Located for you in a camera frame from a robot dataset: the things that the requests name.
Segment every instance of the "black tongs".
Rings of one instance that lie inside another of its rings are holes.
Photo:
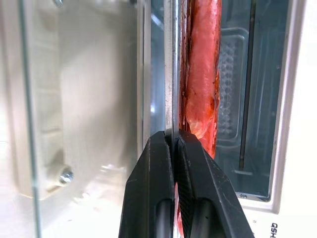
[[[125,187],[120,238],[172,238],[175,193],[185,238],[253,238],[230,180],[193,134],[151,136]]]

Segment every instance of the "white surface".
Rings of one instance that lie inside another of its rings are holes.
[[[271,236],[271,224],[278,224],[276,238],[317,237],[317,1],[308,0],[289,126],[281,204],[278,214],[245,209],[256,238]]]

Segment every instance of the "metal rod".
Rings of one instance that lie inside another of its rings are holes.
[[[242,121],[240,157],[239,157],[239,168],[240,169],[244,168],[244,158],[245,158],[245,150],[246,150],[246,137],[247,137],[247,127],[248,127],[250,89],[251,89],[251,75],[252,75],[252,59],[253,59],[253,41],[254,41],[255,15],[256,15],[256,1],[252,0],[252,2],[251,2],[251,10],[250,10],[246,89],[245,89],[245,96],[244,96],[244,110],[243,110],[243,121]]]

